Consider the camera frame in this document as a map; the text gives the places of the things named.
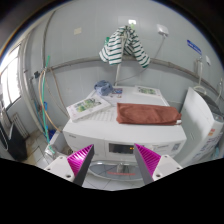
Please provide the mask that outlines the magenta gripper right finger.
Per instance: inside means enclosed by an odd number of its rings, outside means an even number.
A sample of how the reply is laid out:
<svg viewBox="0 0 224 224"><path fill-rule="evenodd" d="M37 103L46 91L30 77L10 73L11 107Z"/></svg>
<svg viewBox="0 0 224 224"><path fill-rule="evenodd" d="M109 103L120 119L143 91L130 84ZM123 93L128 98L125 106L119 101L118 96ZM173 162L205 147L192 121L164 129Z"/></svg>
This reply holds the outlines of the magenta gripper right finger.
<svg viewBox="0 0 224 224"><path fill-rule="evenodd" d="M139 145L134 145L134 155L145 185L182 169L169 155L159 155Z"/></svg>

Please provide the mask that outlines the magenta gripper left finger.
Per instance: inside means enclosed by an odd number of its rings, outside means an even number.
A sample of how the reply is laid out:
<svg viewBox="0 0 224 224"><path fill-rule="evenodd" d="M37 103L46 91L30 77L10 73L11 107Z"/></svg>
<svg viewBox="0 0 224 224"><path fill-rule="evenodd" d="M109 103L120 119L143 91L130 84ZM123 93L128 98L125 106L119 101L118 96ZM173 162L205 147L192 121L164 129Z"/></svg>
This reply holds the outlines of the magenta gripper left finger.
<svg viewBox="0 0 224 224"><path fill-rule="evenodd" d="M94 145L91 144L69 156L60 155L45 171L82 186L93 156Z"/></svg>

